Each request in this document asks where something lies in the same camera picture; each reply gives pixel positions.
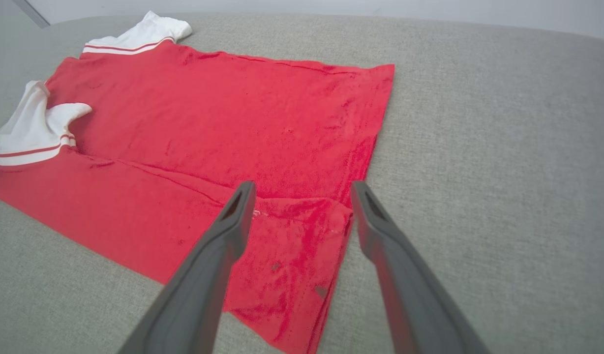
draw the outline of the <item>white sleeve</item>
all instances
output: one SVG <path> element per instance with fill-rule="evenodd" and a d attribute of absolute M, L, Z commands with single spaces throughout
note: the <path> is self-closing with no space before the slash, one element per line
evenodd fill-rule
<path fill-rule="evenodd" d="M 64 103 L 49 110 L 48 88 L 31 81 L 9 121 L 0 128 L 0 165 L 16 166 L 48 160 L 64 145 L 75 146 L 71 121 L 91 112 L 85 103 Z"/>
<path fill-rule="evenodd" d="M 145 18 L 118 37 L 108 36 L 86 43 L 84 53 L 138 54 L 164 40 L 176 42 L 192 33 L 185 21 L 160 17 L 149 11 Z"/>

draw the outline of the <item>hole in fabric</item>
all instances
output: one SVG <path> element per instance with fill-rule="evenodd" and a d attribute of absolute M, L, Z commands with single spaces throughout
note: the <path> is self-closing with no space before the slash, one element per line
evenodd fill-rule
<path fill-rule="evenodd" d="M 383 216 L 381 209 L 376 205 L 376 203 L 374 203 L 374 200 L 372 200 L 372 198 L 370 198 L 370 196 L 367 193 L 365 194 L 365 199 L 367 199 L 367 203 L 370 205 L 370 209 L 372 209 L 372 212 L 374 213 L 374 215 L 387 221 L 387 219 L 385 219 L 385 217 Z"/>
<path fill-rule="evenodd" d="M 326 295 L 329 295 L 329 291 L 327 291 L 323 287 L 315 287 L 315 291 L 317 291 L 317 294 L 322 298 L 326 298 Z"/>
<path fill-rule="evenodd" d="M 232 215 L 234 211 L 237 211 L 237 206 L 239 205 L 239 200 L 241 200 L 241 195 L 243 195 L 243 193 L 239 193 L 239 195 L 237 195 L 237 198 L 234 199 L 234 202 L 232 202 L 232 205 L 230 206 L 230 208 L 228 208 L 228 211 L 226 211 L 225 215 L 223 215 L 223 218 L 221 220 L 228 219 L 228 217 L 230 217 L 230 215 Z"/>

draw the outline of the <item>clothing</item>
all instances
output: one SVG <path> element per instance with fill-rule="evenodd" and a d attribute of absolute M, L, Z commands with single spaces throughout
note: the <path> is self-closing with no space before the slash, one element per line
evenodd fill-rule
<path fill-rule="evenodd" d="M 188 34 L 149 12 L 29 83 L 0 130 L 0 199 L 165 283 L 253 180 L 224 311 L 285 352 L 315 352 L 393 66 L 202 53 L 175 44 Z"/>

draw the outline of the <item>gray fabric surface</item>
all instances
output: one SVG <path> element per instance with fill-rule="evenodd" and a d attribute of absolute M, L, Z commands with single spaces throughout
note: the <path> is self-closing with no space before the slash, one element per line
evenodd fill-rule
<path fill-rule="evenodd" d="M 210 52 L 396 64 L 368 183 L 494 353 L 604 353 L 604 41 L 528 29 L 179 14 Z M 138 17 L 60 23 L 0 61 L 0 126 L 24 85 Z M 0 353 L 111 353 L 160 285 L 0 202 Z M 219 353 L 274 353 L 224 315 Z M 351 237 L 321 353 L 392 351 Z"/>

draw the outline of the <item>white background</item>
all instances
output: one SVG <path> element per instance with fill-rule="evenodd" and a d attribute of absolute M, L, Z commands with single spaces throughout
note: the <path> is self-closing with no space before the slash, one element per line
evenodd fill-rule
<path fill-rule="evenodd" d="M 189 11 L 393 16 L 487 23 L 604 38 L 604 0 L 28 0 L 49 23 Z"/>

